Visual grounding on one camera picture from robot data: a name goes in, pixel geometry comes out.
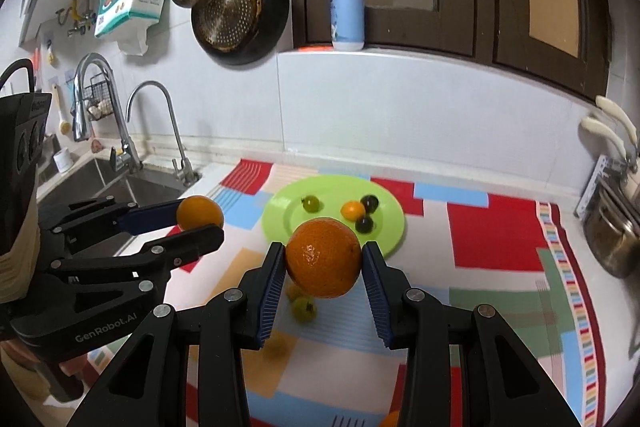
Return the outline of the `person's hand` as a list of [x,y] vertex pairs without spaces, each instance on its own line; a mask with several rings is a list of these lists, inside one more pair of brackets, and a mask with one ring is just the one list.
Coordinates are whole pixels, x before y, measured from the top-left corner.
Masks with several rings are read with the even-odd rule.
[[[40,358],[18,339],[1,343],[1,362],[17,389],[35,403],[45,403],[52,397],[51,386],[37,371]],[[87,355],[61,362],[58,367],[70,377],[75,377],[87,389],[84,369],[88,365]]]

